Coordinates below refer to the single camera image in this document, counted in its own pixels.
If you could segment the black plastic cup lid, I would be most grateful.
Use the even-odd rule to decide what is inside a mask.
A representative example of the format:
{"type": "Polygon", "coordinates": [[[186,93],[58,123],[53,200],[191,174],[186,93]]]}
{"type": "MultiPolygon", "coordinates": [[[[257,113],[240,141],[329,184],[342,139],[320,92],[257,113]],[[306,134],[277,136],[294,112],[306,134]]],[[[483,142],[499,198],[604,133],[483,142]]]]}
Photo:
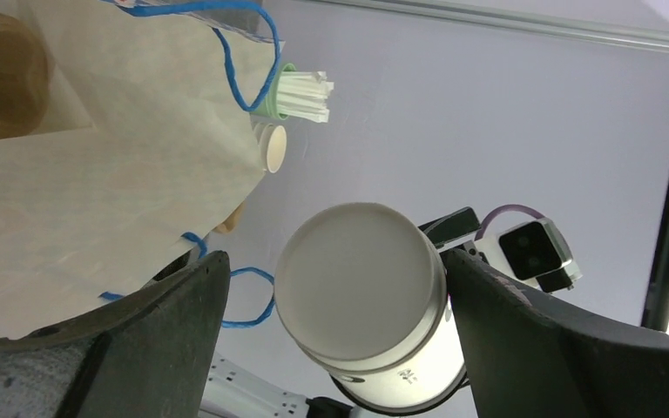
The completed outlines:
{"type": "Polygon", "coordinates": [[[396,407],[385,407],[379,406],[372,401],[365,401],[361,397],[352,393],[349,389],[334,378],[333,375],[329,376],[330,380],[334,383],[337,389],[351,402],[353,402],[357,407],[368,410],[369,412],[386,415],[386,416],[412,416],[426,413],[432,409],[435,409],[444,402],[448,401],[457,391],[465,388],[470,384],[466,367],[462,367],[458,372],[457,377],[444,389],[439,395],[434,397],[431,400],[422,402],[415,406],[408,406],[403,408],[396,407]]]}

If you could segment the printed paper takeout bag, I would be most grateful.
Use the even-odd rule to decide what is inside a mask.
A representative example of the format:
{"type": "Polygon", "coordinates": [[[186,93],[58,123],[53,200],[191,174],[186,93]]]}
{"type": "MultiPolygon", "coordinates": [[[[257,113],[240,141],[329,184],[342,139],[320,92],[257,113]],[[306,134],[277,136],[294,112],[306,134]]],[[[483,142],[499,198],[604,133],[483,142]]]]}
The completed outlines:
{"type": "Polygon", "coordinates": [[[0,1],[47,108],[0,138],[0,339],[139,290],[258,185],[282,42],[255,1],[0,1]]]}

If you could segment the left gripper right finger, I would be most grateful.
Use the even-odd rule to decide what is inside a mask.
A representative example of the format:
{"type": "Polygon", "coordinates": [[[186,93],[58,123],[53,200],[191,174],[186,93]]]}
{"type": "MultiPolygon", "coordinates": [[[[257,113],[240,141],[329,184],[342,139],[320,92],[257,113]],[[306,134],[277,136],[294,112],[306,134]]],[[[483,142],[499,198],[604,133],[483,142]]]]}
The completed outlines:
{"type": "Polygon", "coordinates": [[[442,255],[482,417],[669,417],[669,335],[576,307],[461,250],[442,255]]]}

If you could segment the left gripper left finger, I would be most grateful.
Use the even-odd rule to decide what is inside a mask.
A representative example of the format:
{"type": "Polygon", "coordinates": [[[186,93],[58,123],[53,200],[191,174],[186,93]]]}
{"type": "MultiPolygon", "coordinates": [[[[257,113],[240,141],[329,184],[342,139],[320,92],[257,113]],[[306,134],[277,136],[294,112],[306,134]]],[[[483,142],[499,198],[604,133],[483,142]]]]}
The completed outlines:
{"type": "Polygon", "coordinates": [[[230,262],[213,252],[89,313],[0,339],[0,417],[194,417],[230,262]]]}

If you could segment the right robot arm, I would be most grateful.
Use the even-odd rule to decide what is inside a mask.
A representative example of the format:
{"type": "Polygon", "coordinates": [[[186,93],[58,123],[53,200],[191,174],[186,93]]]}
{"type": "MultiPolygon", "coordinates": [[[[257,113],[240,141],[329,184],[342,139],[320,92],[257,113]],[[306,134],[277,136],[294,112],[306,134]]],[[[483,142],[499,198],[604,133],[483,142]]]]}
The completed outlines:
{"type": "Polygon", "coordinates": [[[353,403],[326,396],[307,398],[279,388],[216,353],[199,407],[200,417],[406,417],[424,414],[450,399],[468,384],[464,367],[433,401],[396,411],[378,409],[344,390],[353,403]]]}

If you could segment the white paper coffee cup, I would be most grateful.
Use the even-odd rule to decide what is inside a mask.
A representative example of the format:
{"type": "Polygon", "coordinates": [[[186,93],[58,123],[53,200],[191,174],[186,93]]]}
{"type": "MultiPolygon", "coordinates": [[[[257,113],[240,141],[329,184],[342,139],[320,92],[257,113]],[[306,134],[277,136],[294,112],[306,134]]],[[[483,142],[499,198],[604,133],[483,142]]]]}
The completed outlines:
{"type": "Polygon", "coordinates": [[[274,299],[305,355],[379,406],[431,400],[465,367],[439,253],[387,206],[343,204],[304,222],[278,261],[274,299]]]}

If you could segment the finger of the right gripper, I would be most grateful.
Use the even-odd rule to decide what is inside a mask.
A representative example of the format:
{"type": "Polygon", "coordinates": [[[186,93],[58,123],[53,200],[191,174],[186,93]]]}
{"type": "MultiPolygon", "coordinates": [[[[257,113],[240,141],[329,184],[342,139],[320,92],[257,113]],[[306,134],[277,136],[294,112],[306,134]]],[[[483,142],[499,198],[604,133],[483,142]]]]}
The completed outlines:
{"type": "Polygon", "coordinates": [[[421,232],[437,249],[471,235],[479,228],[480,221],[475,211],[469,206],[419,226],[421,232]]]}

